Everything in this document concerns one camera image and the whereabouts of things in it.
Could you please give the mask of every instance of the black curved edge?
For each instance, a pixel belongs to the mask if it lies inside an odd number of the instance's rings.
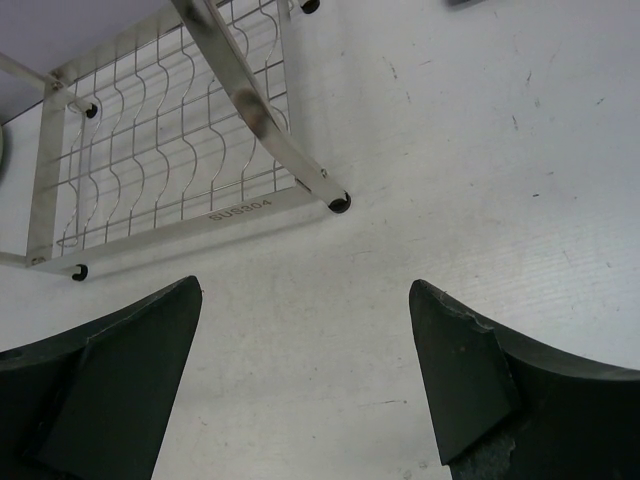
[[[201,304],[187,277],[0,353],[0,478],[150,479]]]
[[[454,480],[640,478],[640,372],[588,360],[414,282],[413,334]]]

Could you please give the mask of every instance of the scratch mark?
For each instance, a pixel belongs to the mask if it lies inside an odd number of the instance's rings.
[[[569,255],[567,255],[567,251],[563,250],[562,253],[564,254],[564,258],[567,259],[567,263],[569,264],[569,266],[573,267],[573,264],[571,263],[571,259],[569,258]]]
[[[355,252],[355,253],[351,253],[349,254],[349,256],[351,257],[351,259],[356,258],[358,255],[364,255],[365,253],[373,253],[373,250],[363,250],[361,252]]]
[[[382,57],[382,59],[387,63],[387,65],[389,65],[389,69],[391,70],[391,73],[393,74],[393,79],[397,80],[398,79],[398,74],[396,73],[396,68],[393,66],[393,63],[389,62],[384,57]]]
[[[562,42],[560,42],[560,44],[558,45],[558,48],[556,48],[555,53],[553,55],[551,55],[551,58],[549,59],[549,68],[551,68],[551,64],[553,63],[553,61],[558,56],[558,53],[560,53],[560,48],[562,48]]]
[[[358,408],[373,407],[375,405],[387,405],[389,403],[400,403],[400,402],[407,403],[406,400],[387,400],[386,402],[363,403],[362,405],[358,405]]]

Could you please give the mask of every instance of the metal leg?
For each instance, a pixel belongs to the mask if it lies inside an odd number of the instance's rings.
[[[207,0],[172,0],[240,116],[264,148],[311,194],[342,213],[349,194],[293,140],[261,91],[218,9]]]
[[[0,265],[14,268],[26,268],[27,257],[24,255],[16,255],[15,253],[0,252]],[[59,275],[71,276],[76,282],[82,282],[89,274],[89,268],[86,265],[76,265],[72,267],[62,268],[58,271],[51,271]]]

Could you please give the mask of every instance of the metal wire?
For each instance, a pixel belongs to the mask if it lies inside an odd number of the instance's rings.
[[[164,103],[165,99],[167,98],[167,93],[169,92],[169,72],[162,65],[162,63],[160,63],[160,40],[158,40],[156,42],[156,57],[157,57],[158,66],[162,69],[162,71],[163,71],[163,73],[165,75],[165,80],[166,80],[166,86],[164,88],[164,93],[162,94],[162,98],[160,99],[160,103],[158,103],[158,107],[156,108],[156,151],[164,159],[164,163],[165,163],[165,165],[167,167],[167,175],[165,177],[164,186],[162,187],[162,190],[160,190],[160,193],[156,197],[156,201],[155,201],[155,204],[154,204],[155,205],[155,211],[153,212],[153,228],[156,228],[157,225],[158,225],[158,202],[160,202],[160,199],[162,198],[162,195],[164,195],[164,192],[167,190],[167,185],[169,185],[169,175],[171,173],[171,165],[169,165],[169,159],[164,154],[164,152],[162,150],[160,150],[160,140],[159,140],[159,135],[160,135],[160,114],[159,114],[160,107],[162,107],[162,104]]]
[[[193,79],[196,75],[196,64],[193,61],[193,57],[184,51],[184,28],[180,29],[180,47],[182,50],[182,54],[189,59],[189,63],[191,64],[191,79],[189,80],[189,86],[187,86],[187,89],[182,94],[182,99],[180,100],[180,103],[182,105],[182,108],[180,109],[180,129],[182,130],[182,141],[189,145],[189,148],[191,148],[191,151],[193,152],[193,172],[191,173],[191,179],[189,179],[189,182],[182,190],[182,203],[180,204],[180,220],[184,220],[184,197],[187,193],[187,190],[193,183],[193,179],[196,178],[196,171],[198,170],[198,152],[196,152],[193,144],[189,142],[189,140],[187,140],[184,134],[184,99],[189,93],[189,90],[191,90],[191,87],[193,86]]]
[[[249,1],[253,6],[241,15],[240,0],[228,2],[227,25],[236,33],[236,40],[244,43],[240,50],[254,74],[264,75],[266,97],[288,129],[287,115],[280,108],[286,105],[286,86],[281,90],[273,80],[278,83],[284,78],[284,60],[280,55],[274,59],[280,39],[276,0],[245,0],[245,5]],[[161,48],[161,40],[170,49]],[[256,58],[254,50],[264,56]],[[215,77],[202,83],[202,64],[201,53],[196,53],[187,30],[179,26],[75,84],[77,94],[78,85],[90,81],[90,90],[79,96],[98,105],[99,117],[86,120],[82,116],[66,153],[53,160],[68,160],[63,178],[45,188],[68,185],[75,199],[75,208],[64,217],[68,221],[55,242],[60,255],[155,229],[161,215],[167,218],[164,223],[185,220],[193,215],[187,205],[197,209],[202,200],[206,211],[215,211],[233,205],[238,201],[234,198],[243,202],[264,194],[265,187],[278,191],[279,172],[284,168],[271,157],[268,165],[263,163],[266,151],[261,149],[258,155],[257,139],[241,122]],[[278,88],[272,94],[274,86]],[[91,132],[85,134],[88,125]],[[245,148],[247,141],[250,150]],[[187,166],[188,173],[178,171]],[[102,171],[107,176],[98,176]],[[84,179],[91,189],[84,187]],[[105,189],[107,180],[111,186]]]
[[[97,81],[97,76],[93,77],[93,93],[95,96],[95,90],[96,90],[96,81]],[[100,126],[102,125],[102,101],[100,100],[99,97],[95,97],[96,101],[98,102],[98,123],[96,125],[95,130],[93,131],[93,134],[91,135],[91,139],[89,140],[90,142],[93,142],[93,139],[95,138],[96,134],[98,133],[98,130],[100,130]],[[87,221],[84,224],[84,235],[82,236],[82,248],[84,249],[85,245],[86,245],[86,241],[87,241],[87,228],[89,227],[89,223],[91,222],[91,219],[93,218],[93,216],[96,214],[96,210],[98,209],[98,202],[100,201],[100,187],[98,186],[98,182],[96,182],[95,178],[93,178],[92,174],[91,174],[91,161],[93,160],[93,147],[89,148],[89,160],[87,162],[87,166],[89,169],[89,180],[91,181],[91,183],[93,183],[93,187],[96,189],[96,201],[93,204],[93,209],[91,210],[91,213],[89,214],[89,216],[87,217]]]
[[[120,181],[120,177],[118,176],[118,174],[113,171],[113,132],[115,132],[116,128],[118,128],[118,124],[120,123],[120,121],[122,120],[122,116],[124,115],[124,95],[122,93],[122,90],[118,88],[118,81],[116,80],[117,70],[118,62],[113,62],[113,88],[120,95],[120,114],[118,115],[118,119],[116,120],[116,123],[113,126],[113,130],[111,130],[111,136],[109,137],[109,172],[111,172],[111,175],[113,175],[118,184],[118,197],[116,198],[116,202],[113,205],[111,213],[109,213],[109,215],[107,216],[107,221],[104,228],[104,243],[107,243],[109,241],[109,222],[111,222],[111,217],[113,217],[113,214],[116,212],[118,204],[120,203],[120,197],[122,196],[122,182]]]

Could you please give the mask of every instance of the metal frame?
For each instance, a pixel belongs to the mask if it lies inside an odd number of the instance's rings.
[[[246,221],[258,216],[263,216],[268,213],[275,213],[288,208],[295,207],[306,201],[312,200],[313,197],[321,199],[329,206],[329,208],[336,212],[342,213],[349,208],[350,197],[346,191],[341,188],[336,182],[334,182],[326,170],[324,170],[315,160],[307,155],[304,150],[296,143],[292,135],[289,133],[289,126],[295,133],[298,128],[300,115],[297,110],[296,100],[297,95],[294,89],[294,83],[292,80],[292,72],[294,69],[287,66],[287,57],[291,57],[290,48],[293,48],[294,42],[291,41],[291,20],[290,20],[290,2],[289,0],[255,0],[257,2],[257,8],[248,12],[244,16],[238,16],[234,18],[233,14],[233,0],[224,0],[217,5],[209,3],[207,0],[172,0],[173,6],[169,5],[161,9],[156,15],[150,17],[131,29],[121,33],[112,41],[107,44],[101,45],[98,48],[93,49],[88,54],[76,58],[65,65],[55,69],[53,73],[47,78],[53,78],[64,85],[75,85],[74,92],[69,89],[61,89],[59,85],[53,82],[45,82],[44,85],[44,103],[42,111],[41,129],[40,129],[40,146],[38,150],[38,158],[36,165],[36,175],[34,181],[33,192],[33,204],[31,211],[31,218],[29,223],[29,236],[27,241],[27,255],[25,257],[0,253],[0,264],[7,264],[12,266],[26,266],[41,271],[51,273],[62,273],[68,275],[70,273],[80,274],[84,272],[82,277],[86,276],[86,267],[84,264],[91,262],[98,258],[98,256],[109,255],[124,250],[128,250],[135,247],[140,247],[155,242],[161,239],[167,239],[170,237],[176,237],[179,235],[185,235],[194,231],[211,229],[213,227],[218,228],[225,225],[230,225],[240,221]],[[231,23],[228,24],[223,18],[218,8],[231,4]],[[265,8],[268,5],[277,5],[277,15],[265,14]],[[267,59],[264,61],[264,68],[258,70],[252,70],[246,55],[249,51],[249,38],[247,34],[242,31],[242,35],[246,38],[246,52],[242,52],[240,46],[234,39],[233,34],[229,28],[235,30],[241,30],[238,28],[238,22],[249,14],[260,14],[265,17],[269,17],[270,21],[275,25],[275,40],[271,46]],[[188,87],[182,95],[181,101],[178,101],[175,107],[165,109],[161,112],[160,108],[165,98],[167,97],[167,91],[169,90],[170,77],[167,73],[167,68],[163,65],[161,60],[163,57],[160,54],[160,41],[166,35],[175,34],[179,30],[180,35],[180,48],[169,52],[166,57],[177,52],[178,55],[183,55],[188,58],[191,65],[191,80],[188,82]],[[184,41],[184,37],[188,34],[193,39],[192,43]],[[144,48],[148,48],[148,45],[155,43],[157,55],[153,61],[144,63],[143,60],[138,59],[138,52]],[[273,53],[274,46],[280,42],[282,47],[282,60],[275,62],[271,65],[268,64],[268,60]],[[215,75],[214,81],[218,81],[220,87],[212,90],[211,82],[204,95],[193,97],[185,100],[187,93],[191,89],[191,85],[195,78],[195,64],[193,54],[188,53],[186,49],[192,48],[192,45],[198,48],[202,54],[204,61],[210,67],[211,72]],[[119,127],[118,124],[122,119],[125,112],[125,97],[122,91],[118,88],[118,82],[122,85],[123,77],[121,74],[117,74],[117,62],[122,58],[134,55],[134,71],[129,74],[129,77],[134,80],[142,82],[144,94],[142,101],[138,108],[137,113],[132,119],[130,127]],[[269,85],[269,72],[274,65],[283,64],[284,69],[284,83],[286,88],[284,93],[272,94],[270,92]],[[82,105],[86,106],[86,103],[99,103],[99,108],[102,109],[102,101],[100,99],[100,88],[97,87],[99,74],[105,68],[111,68],[113,65],[113,88],[122,97],[120,116],[118,117],[113,129],[110,132],[110,136],[102,138],[96,138],[96,132],[100,130],[100,125],[103,121],[102,113],[100,113],[99,121],[95,127],[93,134],[88,135],[85,129],[84,118],[81,121],[80,132],[78,133],[76,140],[74,140],[71,147],[68,149],[69,153],[63,154],[63,136],[65,128],[65,106],[69,105],[69,98],[73,98],[75,105],[81,105],[80,102],[84,102]],[[148,66],[156,66],[164,70],[166,74],[166,87],[164,96],[162,97],[160,104],[155,111],[154,115],[147,119],[139,118],[140,111],[145,105],[147,87],[145,80],[141,77],[140,72]],[[264,88],[258,82],[256,74],[264,75]],[[78,84],[84,81],[87,76],[93,75],[93,88],[88,95],[81,95],[78,92]],[[211,98],[215,92],[224,92],[228,99],[231,101],[233,107],[235,107],[237,113],[227,114],[220,119],[213,121],[211,119]],[[287,120],[284,113],[274,107],[272,102],[275,98],[287,97],[287,109],[289,112],[289,120]],[[206,97],[207,102],[207,122],[204,126],[198,126],[196,129],[188,130],[185,128],[185,107],[189,104],[201,104]],[[168,138],[160,141],[159,139],[159,127],[160,119],[163,115],[169,116],[172,113],[180,113],[180,127],[181,132],[178,136]],[[229,182],[224,185],[214,186],[214,182],[223,169],[225,162],[225,155],[227,153],[227,144],[225,143],[224,136],[216,130],[217,123],[223,121],[235,121],[237,115],[244,121],[245,128],[255,135],[253,140],[253,150],[249,160],[242,168],[239,180]],[[142,149],[138,147],[136,149],[136,131],[144,126],[147,128],[153,126],[155,121],[155,144],[151,148]],[[189,135],[194,132],[201,131],[203,128],[206,130],[208,127],[212,134],[216,134],[223,143],[224,153],[222,156],[222,163],[211,180],[210,190],[204,191],[197,195],[187,195],[187,190],[191,185],[191,182],[197,177],[198,170],[198,153],[193,146],[193,142],[188,139]],[[120,138],[118,135],[132,135],[131,151],[127,156],[121,159],[113,158],[114,139]],[[245,173],[247,167],[253,160],[256,152],[256,139],[260,142],[262,147],[271,155],[273,160],[273,167],[264,171],[260,171],[254,175]],[[77,146],[77,141],[80,140],[80,147]],[[188,145],[193,152],[193,173],[191,180],[182,190],[181,197],[173,202],[165,202],[160,205],[161,197],[167,188],[170,175],[170,165],[167,155],[162,151],[162,148],[166,144],[180,140],[184,144]],[[104,147],[107,143],[109,145],[108,163],[103,163],[101,166],[92,166],[92,152],[94,149],[97,151],[99,148]],[[164,189],[158,195],[155,205],[152,208],[141,209],[137,208],[137,202],[142,196],[145,186],[145,170],[139,162],[139,157],[148,153],[149,151],[155,151],[160,154],[166,162],[166,183]],[[77,160],[77,173],[72,173],[72,165],[75,167],[74,156],[79,157]],[[68,172],[66,167],[63,167],[63,162],[68,164]],[[133,202],[130,208],[128,217],[125,215],[119,220],[112,220],[113,211],[116,210],[118,203],[120,202],[121,186],[122,182],[117,173],[114,172],[116,165],[130,162],[132,165],[137,165],[142,174],[142,186],[140,187],[140,196]],[[288,171],[295,177],[296,184],[288,188],[280,188],[277,183],[277,178],[280,173]],[[100,173],[111,172],[115,180],[117,180],[117,200],[115,207],[108,216],[106,223],[100,224],[100,226],[94,226],[90,222],[92,217],[98,208],[100,189],[96,183],[95,176]],[[250,196],[246,193],[245,184],[251,180],[258,178],[272,178],[273,188],[271,193],[261,194],[258,196]],[[56,213],[59,207],[59,193],[58,187],[62,185],[69,185],[76,196],[76,206],[74,209],[69,223],[64,229],[62,238],[56,240]],[[231,205],[225,205],[220,208],[214,207],[214,194],[217,195],[219,191],[229,188],[240,189],[240,201],[236,201]],[[80,216],[82,205],[80,203],[80,197],[82,193],[86,193],[88,188],[94,188],[95,190],[95,205],[93,211],[85,215],[87,218],[84,226],[81,224]],[[210,209],[205,214],[196,215],[192,218],[186,218],[185,203],[197,199],[210,196],[211,204]],[[159,212],[163,208],[180,208],[180,220],[168,225],[159,225],[157,218]],[[149,218],[153,216],[153,226],[147,230],[139,233],[132,233],[132,224],[143,216]],[[67,229],[72,225],[75,230],[75,234],[68,234]],[[126,235],[116,239],[109,239],[110,229],[114,228],[127,229]],[[90,235],[103,235],[104,242],[95,246],[88,246],[85,248],[85,242]],[[55,255],[56,249],[60,249],[60,254]],[[71,253],[65,253],[67,250],[75,250]]]

